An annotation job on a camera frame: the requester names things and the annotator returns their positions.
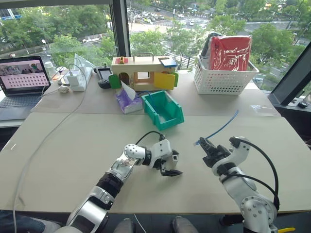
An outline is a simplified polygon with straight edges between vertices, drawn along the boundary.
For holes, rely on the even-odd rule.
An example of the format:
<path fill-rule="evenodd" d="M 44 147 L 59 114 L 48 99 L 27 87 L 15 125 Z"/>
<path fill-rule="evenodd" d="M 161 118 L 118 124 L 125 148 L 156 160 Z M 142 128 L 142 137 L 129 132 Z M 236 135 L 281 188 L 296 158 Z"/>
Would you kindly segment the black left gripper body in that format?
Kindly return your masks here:
<path fill-rule="evenodd" d="M 160 171 L 161 172 L 175 172 L 176 166 L 179 159 L 179 153 L 176 150 L 167 152 L 164 150 L 160 151 Z"/>

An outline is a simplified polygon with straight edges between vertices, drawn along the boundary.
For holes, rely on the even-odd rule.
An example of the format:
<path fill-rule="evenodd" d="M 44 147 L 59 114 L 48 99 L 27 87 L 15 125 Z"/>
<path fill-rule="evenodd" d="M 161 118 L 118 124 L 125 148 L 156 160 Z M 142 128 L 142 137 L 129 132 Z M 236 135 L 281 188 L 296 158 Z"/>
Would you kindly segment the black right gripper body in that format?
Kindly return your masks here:
<path fill-rule="evenodd" d="M 225 147 L 218 145 L 217 147 L 211 148 L 210 156 L 203 157 L 204 163 L 212 168 L 218 161 L 228 157 L 231 152 Z"/>

